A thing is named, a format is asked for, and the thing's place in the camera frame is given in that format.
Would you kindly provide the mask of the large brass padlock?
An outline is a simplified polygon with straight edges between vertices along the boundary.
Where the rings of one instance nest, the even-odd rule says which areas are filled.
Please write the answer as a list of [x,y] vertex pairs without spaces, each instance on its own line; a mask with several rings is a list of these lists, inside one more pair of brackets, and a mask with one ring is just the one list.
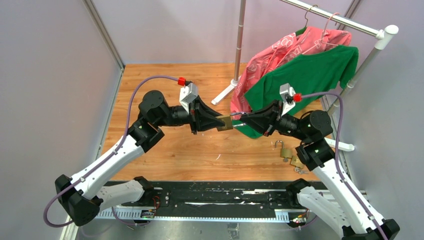
[[247,114],[246,112],[233,112],[233,113],[230,113],[229,115],[217,116],[216,118],[224,123],[224,126],[219,126],[216,128],[217,131],[218,132],[228,131],[234,128],[245,126],[246,125],[245,123],[233,124],[233,117],[239,117],[241,115],[246,115],[246,114]]

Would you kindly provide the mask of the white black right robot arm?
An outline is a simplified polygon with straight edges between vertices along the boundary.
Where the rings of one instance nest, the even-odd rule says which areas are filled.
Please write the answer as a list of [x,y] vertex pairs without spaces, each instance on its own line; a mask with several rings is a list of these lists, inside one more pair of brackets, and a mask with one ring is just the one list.
[[331,227],[342,240],[393,240],[400,231],[394,219],[384,218],[365,199],[336,159],[337,147],[325,137],[333,132],[327,112],[314,110],[301,118],[283,113],[285,104],[275,100],[267,107],[243,113],[240,121],[263,136],[274,132],[300,140],[297,156],[326,186],[336,203],[323,197],[300,178],[286,187],[286,204],[305,207]]

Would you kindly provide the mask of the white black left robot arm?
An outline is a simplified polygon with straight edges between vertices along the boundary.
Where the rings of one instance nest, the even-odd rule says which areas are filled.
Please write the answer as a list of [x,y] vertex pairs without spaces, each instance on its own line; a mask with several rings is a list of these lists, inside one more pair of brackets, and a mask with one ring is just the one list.
[[55,180],[58,202],[78,226],[92,221],[100,212],[121,204],[137,202],[149,206],[153,201],[153,185],[143,176],[106,186],[123,167],[147,153],[163,137],[160,129],[189,125],[191,132],[204,132],[223,127],[221,114],[208,107],[199,96],[190,103],[169,106],[158,90],[147,92],[139,104],[137,120],[123,136],[95,162],[71,177]]

